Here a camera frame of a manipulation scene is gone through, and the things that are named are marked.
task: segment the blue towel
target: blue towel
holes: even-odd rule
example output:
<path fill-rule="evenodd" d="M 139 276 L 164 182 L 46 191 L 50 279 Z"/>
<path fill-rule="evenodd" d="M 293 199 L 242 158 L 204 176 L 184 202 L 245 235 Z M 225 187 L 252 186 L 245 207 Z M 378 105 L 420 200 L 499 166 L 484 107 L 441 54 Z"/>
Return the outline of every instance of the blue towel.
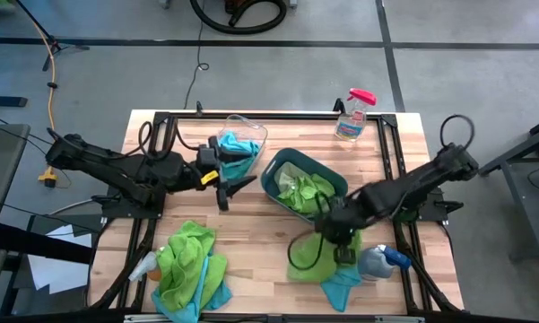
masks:
<path fill-rule="evenodd" d="M 209 257 L 206 257 L 201 270 L 201 275 L 199 276 L 199 283 L 197 284 L 196 292 L 194 293 L 193 298 L 185 308 L 181 310 L 176 310 L 174 312 L 168 311 L 161 303 L 159 291 L 160 288 L 158 287 L 152 293 L 152 301 L 153 304 L 155 304 L 155 309 L 159 313 L 168 317 L 168 319 L 170 319 L 172 322 L 197 323 L 197 321 L 199 320 L 199 313 L 201 309 L 201 295 L 204 292 L 205 273 L 207 272 L 208 265 Z M 204 306 L 204 309 L 217 310 L 223 304 L 225 304 L 231 298 L 231 296 L 232 295 L 229 288 L 225 285 L 225 282 L 222 281 L 217 290 L 215 290 L 212 299 Z"/>
<path fill-rule="evenodd" d="M 259 144 L 250 140 L 238 141 L 232 131 L 228 131 L 219 141 L 219 145 L 233 152 L 251 153 L 251 157 L 234 162 L 222 163 L 223 177 L 226 179 L 240 179 L 247 175 L 249 167 L 259 154 Z"/>
<path fill-rule="evenodd" d="M 331 306 L 337 311 L 344 312 L 349 301 L 351 288 L 361 283 L 357 266 L 339 266 L 335 274 L 321 283 L 321 288 Z"/>

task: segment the black hose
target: black hose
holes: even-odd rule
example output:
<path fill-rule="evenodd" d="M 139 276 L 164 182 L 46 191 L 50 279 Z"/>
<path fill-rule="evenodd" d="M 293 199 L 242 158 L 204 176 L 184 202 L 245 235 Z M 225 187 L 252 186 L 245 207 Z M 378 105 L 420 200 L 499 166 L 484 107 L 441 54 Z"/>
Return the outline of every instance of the black hose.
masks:
<path fill-rule="evenodd" d="M 239 21 L 241 15 L 243 15 L 243 13 L 251 5 L 262 2 L 270 2 L 272 4 L 276 4 L 279 7 L 279 13 L 273 20 L 253 27 L 235 27 L 235 24 Z M 246 0 L 237 8 L 235 13 L 231 16 L 229 26 L 225 26 L 209 18 L 201 9 L 201 6 L 197 2 L 197 0 L 189 0 L 189 3 L 194 9 L 194 12 L 196 12 L 197 17 L 199 17 L 202 22 L 204 22 L 209 27 L 215 29 L 216 31 L 231 35 L 252 35 L 264 31 L 269 31 L 277 27 L 277 25 L 279 25 L 283 21 L 283 19 L 285 19 L 285 15 L 287 14 L 287 4 L 285 4 L 283 0 Z"/>

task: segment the green microfiber cloth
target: green microfiber cloth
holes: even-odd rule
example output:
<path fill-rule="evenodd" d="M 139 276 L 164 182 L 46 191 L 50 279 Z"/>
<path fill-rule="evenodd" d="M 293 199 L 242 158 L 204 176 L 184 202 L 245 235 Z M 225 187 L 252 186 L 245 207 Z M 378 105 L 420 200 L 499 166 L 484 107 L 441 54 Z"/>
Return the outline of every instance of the green microfiber cloth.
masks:
<path fill-rule="evenodd" d="M 311 233 L 306 240 L 293 245 L 291 248 L 291 259 L 293 260 L 293 263 L 299 267 L 306 267 L 313 264 L 319 250 L 320 241 L 320 233 Z M 358 230 L 354 237 L 352 237 L 351 245 L 349 246 L 349 248 L 355 250 L 357 257 L 361 250 L 361 244 L 361 230 Z M 289 264 L 287 276 L 291 280 L 300 282 L 322 283 L 326 281 L 333 276 L 337 270 L 337 264 L 335 263 L 334 258 L 335 247 L 336 245 L 333 243 L 323 240 L 321 256 L 315 266 L 308 270 L 299 270 Z"/>
<path fill-rule="evenodd" d="M 290 162 L 286 162 L 277 170 L 274 176 L 281 194 L 279 200 L 293 211 L 301 214 L 314 214 L 318 212 L 317 198 L 323 212 L 328 211 L 325 198 L 318 194 L 321 192 L 327 197 L 335 195 L 335 188 L 326 179 L 318 174 L 309 176 Z"/>
<path fill-rule="evenodd" d="M 168 245 L 156 252 L 161 270 L 160 299 L 166 309 L 183 309 L 191 301 L 199 283 L 205 257 L 215 241 L 215 231 L 187 221 L 171 237 Z M 210 258 L 205 276 L 202 304 L 211 300 L 220 285 L 227 259 L 221 255 Z"/>

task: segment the concrete floor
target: concrete floor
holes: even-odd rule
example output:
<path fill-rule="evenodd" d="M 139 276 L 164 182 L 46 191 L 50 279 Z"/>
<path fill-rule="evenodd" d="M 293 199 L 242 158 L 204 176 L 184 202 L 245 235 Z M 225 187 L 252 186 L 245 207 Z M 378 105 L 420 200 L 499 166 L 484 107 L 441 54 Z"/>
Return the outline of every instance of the concrete floor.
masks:
<path fill-rule="evenodd" d="M 196 39 L 199 30 L 185 0 L 174 0 L 168 11 L 143 0 L 24 3 L 59 37 Z M 539 43 L 539 0 L 386 0 L 385 8 L 393 41 Z M 208 0 L 207 12 L 227 20 L 221 1 Z M 258 4 L 243 23 L 272 14 L 270 4 Z M 0 17 L 0 36 L 37 35 L 18 12 Z M 374 0 L 300 0 L 299 9 L 272 31 L 231 37 L 205 27 L 203 39 L 382 40 Z M 0 95 L 29 99 L 23 109 L 0 108 L 0 118 L 30 124 L 41 136 L 48 126 L 50 77 L 40 70 L 44 58 L 42 46 L 0 45 Z M 208 47 L 202 60 L 211 69 L 198 74 L 189 108 L 200 100 L 207 109 L 330 110 L 349 87 L 362 87 L 377 94 L 376 110 L 396 109 L 382 48 Z M 439 149 L 441 121 L 453 113 L 474 120 L 470 151 L 480 164 L 523 140 L 539 122 L 539 50 L 396 49 L 395 60 L 404 107 L 422 114 L 432 154 Z M 57 58 L 57 127 L 119 149 L 131 109 L 182 107 L 195 61 L 193 47 L 68 50 Z M 465 131 L 451 127 L 447 136 L 460 143 Z M 48 212 L 105 192 L 104 185 L 80 174 L 72 174 L 71 189 L 48 191 L 36 181 L 43 170 L 43 156 L 28 147 L 7 202 Z M 515 265 L 507 258 L 530 240 L 504 178 L 492 173 L 444 189 L 446 198 L 465 202 L 452 215 L 450 231 L 466 308 L 539 320 L 539 262 Z M 4 209 L 0 221 L 25 227 L 27 217 Z"/>

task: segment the wooden table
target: wooden table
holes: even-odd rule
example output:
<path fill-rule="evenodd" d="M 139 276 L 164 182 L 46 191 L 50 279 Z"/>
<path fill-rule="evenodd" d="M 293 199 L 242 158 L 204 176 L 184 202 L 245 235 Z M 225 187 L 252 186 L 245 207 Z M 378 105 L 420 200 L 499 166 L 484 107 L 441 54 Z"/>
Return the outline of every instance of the wooden table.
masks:
<path fill-rule="evenodd" d="M 123 152 L 137 146 L 137 132 L 144 121 L 152 120 L 154 110 L 133 110 L 126 131 Z M 396 114 L 406 168 L 412 170 L 430 160 L 422 130 L 421 117 L 415 113 Z M 349 190 L 367 182 L 384 179 L 376 127 L 365 127 L 356 143 L 347 143 L 333 135 L 334 121 L 316 120 L 260 120 L 268 129 L 265 152 L 253 173 L 259 175 L 268 162 L 282 148 L 293 147 L 317 159 L 342 174 L 349 182 Z M 216 135 L 223 120 L 179 121 L 180 133 L 190 145 L 204 143 Z M 387 136 L 391 157 L 394 149 Z M 186 161 L 195 159 L 195 152 L 185 149 L 177 141 L 174 146 Z M 394 173 L 396 162 L 393 161 Z M 318 284 L 302 284 L 287 280 L 286 249 L 289 241 L 310 225 L 291 215 L 272 202 L 257 179 L 243 188 L 230 202 L 230 211 L 220 213 L 215 202 L 215 190 L 188 191 L 168 196 L 163 217 L 158 221 L 153 246 L 157 249 L 167 242 L 180 225 L 193 220 L 217 232 L 216 253 L 225 255 L 228 268 L 225 281 L 233 293 L 228 304 L 218 309 L 221 313 L 287 313 L 287 314 L 341 314 L 333 310 Z M 132 221 L 117 219 L 100 239 L 98 252 L 91 270 L 90 303 L 98 300 L 109 288 L 126 259 L 127 243 Z M 436 223 L 418 223 L 422 254 L 427 271 L 453 304 L 462 307 L 462 298 L 456 279 L 455 265 L 448 239 Z M 380 243 L 395 246 L 390 222 L 384 221 L 368 228 L 362 234 L 363 246 Z M 418 279 L 411 269 L 414 298 L 421 306 Z M 156 283 L 148 281 L 143 310 L 155 311 L 150 293 Z M 133 299 L 130 287 L 128 305 Z M 352 288 L 345 314 L 405 314 L 401 276 L 396 272 L 385 281 L 364 283 Z"/>

